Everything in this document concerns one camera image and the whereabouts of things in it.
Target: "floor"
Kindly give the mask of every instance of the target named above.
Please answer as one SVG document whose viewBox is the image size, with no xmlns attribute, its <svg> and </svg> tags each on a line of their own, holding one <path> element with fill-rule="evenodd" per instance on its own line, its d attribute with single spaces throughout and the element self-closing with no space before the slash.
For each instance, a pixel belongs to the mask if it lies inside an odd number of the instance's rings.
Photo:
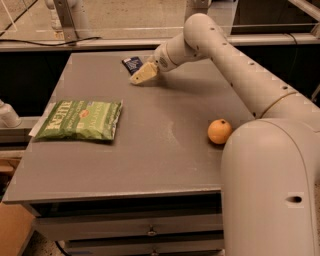
<svg viewBox="0 0 320 256">
<path fill-rule="evenodd" d="M 56 40 L 57 33 L 51 29 L 50 11 L 44 2 L 43 0 L 0 0 L 0 37 Z M 94 35 L 105 39 L 125 39 L 170 37 L 177 34 L 183 26 L 186 0 L 83 0 L 83 2 Z M 234 3 L 232 0 L 213 1 L 208 11 L 209 16 L 222 26 L 227 35 L 231 30 L 236 5 L 237 2 Z M 316 186 L 318 214 L 319 197 L 320 185 Z M 34 232 L 23 256 L 47 255 L 63 254 L 52 241 Z"/>
</svg>

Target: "green snack bag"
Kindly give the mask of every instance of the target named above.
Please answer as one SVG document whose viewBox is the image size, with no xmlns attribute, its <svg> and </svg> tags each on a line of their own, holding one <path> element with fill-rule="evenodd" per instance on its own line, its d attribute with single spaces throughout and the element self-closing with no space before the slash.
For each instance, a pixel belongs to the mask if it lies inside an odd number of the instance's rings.
<svg viewBox="0 0 320 256">
<path fill-rule="evenodd" d="M 36 139 L 113 140 L 121 109 L 122 102 L 62 100 L 30 135 L 36 134 Z"/>
</svg>

